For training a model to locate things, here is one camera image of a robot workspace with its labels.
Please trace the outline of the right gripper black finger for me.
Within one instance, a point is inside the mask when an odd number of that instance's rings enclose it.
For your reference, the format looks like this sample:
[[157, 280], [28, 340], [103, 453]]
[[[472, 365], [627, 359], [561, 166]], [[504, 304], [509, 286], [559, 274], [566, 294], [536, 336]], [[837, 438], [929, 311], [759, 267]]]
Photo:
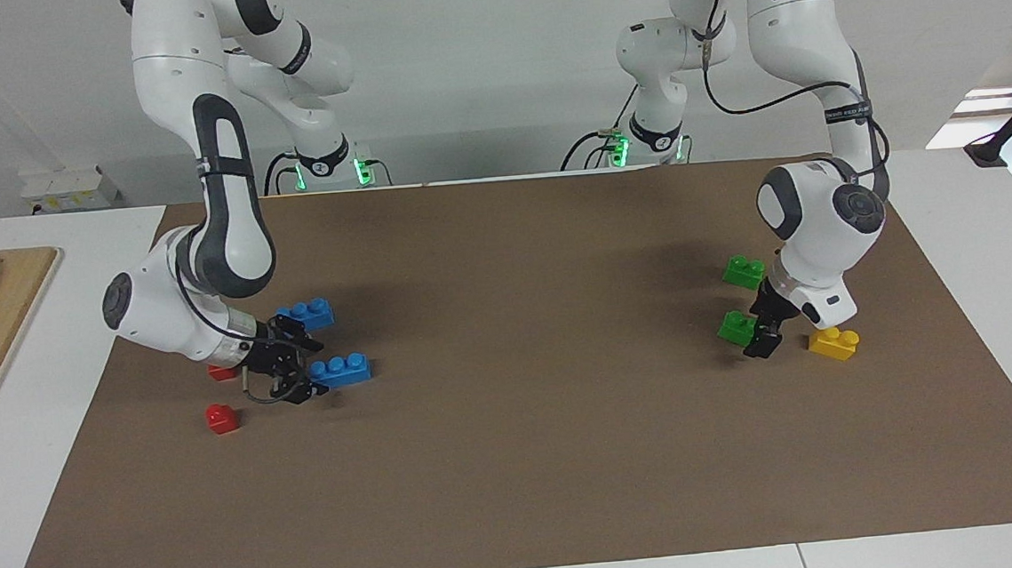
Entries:
[[270, 389], [271, 399], [274, 402], [287, 404], [303, 404], [309, 398], [329, 393], [330, 387], [324, 383], [311, 381], [308, 376], [301, 374], [280, 375], [271, 379], [273, 381]]
[[291, 316], [281, 315], [281, 313], [277, 313], [271, 318], [270, 331], [274, 340], [292, 345], [303, 353], [317, 352], [323, 349], [323, 343], [310, 337], [304, 323]]

